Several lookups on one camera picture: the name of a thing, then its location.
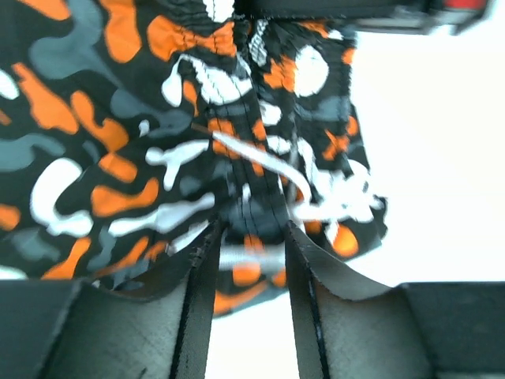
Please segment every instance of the gathered fabric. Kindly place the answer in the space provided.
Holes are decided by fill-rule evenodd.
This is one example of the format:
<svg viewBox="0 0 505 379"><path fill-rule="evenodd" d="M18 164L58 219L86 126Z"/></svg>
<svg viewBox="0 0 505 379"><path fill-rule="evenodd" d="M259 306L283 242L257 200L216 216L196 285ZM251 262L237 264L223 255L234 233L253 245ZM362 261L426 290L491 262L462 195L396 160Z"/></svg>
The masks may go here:
<svg viewBox="0 0 505 379"><path fill-rule="evenodd" d="M0 278L122 283L215 217L215 314L286 290L294 221L343 260L380 246L341 21L231 0L2 0Z"/></svg>

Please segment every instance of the drawstring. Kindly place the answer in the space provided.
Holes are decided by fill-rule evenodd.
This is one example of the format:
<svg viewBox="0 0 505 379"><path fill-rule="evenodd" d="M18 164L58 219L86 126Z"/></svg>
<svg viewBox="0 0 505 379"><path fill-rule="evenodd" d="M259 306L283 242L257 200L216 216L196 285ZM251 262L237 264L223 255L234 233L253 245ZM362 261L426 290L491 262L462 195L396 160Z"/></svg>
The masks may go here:
<svg viewBox="0 0 505 379"><path fill-rule="evenodd" d="M341 172L312 170L311 180L325 188L322 203L315 205L310 203L312 191L308 180L286 161L228 134L210 132L207 128L194 123L193 128L211 134L214 140L244 159L257 163L292 182L301 191L303 198L293 204L287 204L287 208L290 218L303 231L305 231L304 222L323 221L328 222L332 226L331 229L336 229L338 233L339 221L352 217L367 223L373 220L372 208L382 207L382 203L370 188L368 170L358 162L350 160L353 175L349 178L344 178ZM277 272L284 267L284 244L269 246L268 254L251 254L245 251L244 246L221 246L220 270L230 270L237 264L248 263L260 264L262 271L265 272Z"/></svg>
<svg viewBox="0 0 505 379"><path fill-rule="evenodd" d="M353 205L358 205L361 211L363 208L368 209L369 215L365 216L365 218L372 217L372 211L369 206L376 202L370 198L368 191L364 191L364 186L369 186L369 183L364 182L356 175L343 179L342 183L345 183L345 185L338 186L338 198L325 199L320 205L310 204L312 192L309 182L296 168L290 166L286 161L277 156L260 150L228 134L221 132L212 132L211 134L215 140L227 146L229 150L236 152L249 161L258 163L269 171L287 178L298 187L303 195L303 200L288 205L290 217L297 225L301 226L306 221L338 222L349 215L351 210L349 207L353 207Z"/></svg>

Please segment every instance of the orange camouflage patch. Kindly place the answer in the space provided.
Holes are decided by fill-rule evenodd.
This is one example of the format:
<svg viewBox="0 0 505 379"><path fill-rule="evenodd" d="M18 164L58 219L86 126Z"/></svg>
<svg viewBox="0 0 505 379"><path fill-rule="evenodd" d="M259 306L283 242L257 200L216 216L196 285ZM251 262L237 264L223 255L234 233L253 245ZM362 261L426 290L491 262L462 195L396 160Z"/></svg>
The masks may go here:
<svg viewBox="0 0 505 379"><path fill-rule="evenodd" d="M21 78L19 86L31 106L33 119L44 129L59 129L67 134L75 134L79 123L63 99L56 96L23 63L15 63L14 72Z"/></svg>
<svg viewBox="0 0 505 379"><path fill-rule="evenodd" d="M184 81L182 85L182 93L184 97L193 105L194 116L198 116L198 108L196 107L196 100L198 99L198 94L196 93L195 86L190 81Z"/></svg>
<svg viewBox="0 0 505 379"><path fill-rule="evenodd" d="M102 142L108 152L115 152L128 144L129 136L119 122L111 118L105 118L102 125L95 122L95 107L84 92L75 91L70 101L80 123L94 138Z"/></svg>
<svg viewBox="0 0 505 379"><path fill-rule="evenodd" d="M317 32L321 34L323 38L328 38L329 33L326 30L326 24L324 21L302 21L300 25L308 30L312 30L313 32Z"/></svg>
<svg viewBox="0 0 505 379"><path fill-rule="evenodd" d="M33 8L44 16L63 21L70 17L70 9L65 0L17 0L26 6Z"/></svg>
<svg viewBox="0 0 505 379"><path fill-rule="evenodd" d="M234 22L230 21L209 37L203 37L164 16L157 16L149 24L147 34L151 52L163 61L169 61L177 51L194 47L205 47L213 53L234 57L237 48L230 38L233 28Z"/></svg>
<svg viewBox="0 0 505 379"><path fill-rule="evenodd" d="M113 152L106 154L99 162L99 167L103 172L121 180L124 183L131 183L137 176L137 166Z"/></svg>
<svg viewBox="0 0 505 379"><path fill-rule="evenodd" d="M277 272L271 281L276 287L285 287L287 285L286 269L283 268L281 271Z"/></svg>
<svg viewBox="0 0 505 379"><path fill-rule="evenodd" d="M136 244L135 246L129 251L128 254L126 254L118 263L102 268L99 270L95 276L100 277L100 276L105 276L109 275L112 272L116 272L121 270L122 268L126 268L129 266L133 266L136 264L139 260L140 257L142 256L142 253L146 251L148 248L149 244L149 238L148 237L142 237Z"/></svg>
<svg viewBox="0 0 505 379"><path fill-rule="evenodd" d="M258 119L252 127L252 133L260 141L265 141L267 139L267 130L265 130L265 126L263 125L261 118Z"/></svg>
<svg viewBox="0 0 505 379"><path fill-rule="evenodd" d="M284 88L288 92L294 91L294 71L296 63L293 59L281 56L281 62L277 63L274 59L270 60L270 73L264 73L263 78L273 89Z"/></svg>
<svg viewBox="0 0 505 379"><path fill-rule="evenodd" d="M357 119L355 119L353 116L349 117L349 124L347 124L347 133L354 137L357 135L357 132L359 131L359 126L357 124Z"/></svg>
<svg viewBox="0 0 505 379"><path fill-rule="evenodd" d="M253 300L256 296L261 295L267 289L268 283L266 280L264 280L238 295L225 295L219 291L216 291L214 300L214 314L220 315L243 304L246 304L247 302Z"/></svg>
<svg viewBox="0 0 505 379"><path fill-rule="evenodd" d="M342 55L342 62L344 62L347 65L352 65L355 54L356 49L354 48L347 49L346 51L344 51L344 54Z"/></svg>
<svg viewBox="0 0 505 379"><path fill-rule="evenodd" d="M228 121L228 120L221 120L218 118L212 118L208 122L208 130L210 132L220 132L220 133L232 136L232 137L236 137L234 124L232 124L231 121ZM223 155L229 157L230 159L240 158L240 156L236 152L229 150L224 144L222 144L219 141L212 142L212 150L216 154L223 154Z"/></svg>
<svg viewBox="0 0 505 379"><path fill-rule="evenodd" d="M168 246L167 241L158 241L149 248L149 250L145 254L145 259L148 259L153 262L156 261L156 259L158 259L158 256L161 253L165 252L167 246Z"/></svg>
<svg viewBox="0 0 505 379"><path fill-rule="evenodd" d="M4 126L9 126L13 120L10 119L10 117L0 109L0 124Z"/></svg>
<svg viewBox="0 0 505 379"><path fill-rule="evenodd" d="M250 286L256 283L261 277L261 267L259 263L248 263L235 265L232 270L234 284L239 287Z"/></svg>
<svg viewBox="0 0 505 379"><path fill-rule="evenodd" d="M21 221L21 212L11 205L0 204L0 228L12 231Z"/></svg>
<svg viewBox="0 0 505 379"><path fill-rule="evenodd" d="M137 30L137 8L134 0L99 0L109 13L103 30L110 56L116 62L127 63L142 48Z"/></svg>
<svg viewBox="0 0 505 379"><path fill-rule="evenodd" d="M93 213L108 217L119 212L152 205L158 197L158 179L152 178L137 195L126 195L106 186L97 186L92 191Z"/></svg>
<svg viewBox="0 0 505 379"><path fill-rule="evenodd" d="M78 239L73 244L69 257L47 271L42 279L72 279L79 260L88 252L91 244L92 240L88 237Z"/></svg>
<svg viewBox="0 0 505 379"><path fill-rule="evenodd" d="M345 258L351 258L359 251L359 245L354 233L343 225L339 225L339 232L333 241L335 252Z"/></svg>
<svg viewBox="0 0 505 379"><path fill-rule="evenodd" d="M334 136L328 130L325 131L326 135L330 139L330 145L323 152L323 158L325 160L333 160L340 152L344 152L349 147L349 138L348 136Z"/></svg>
<svg viewBox="0 0 505 379"><path fill-rule="evenodd" d="M320 221L308 221L304 223L305 231L314 235L319 234L323 229L323 224Z"/></svg>

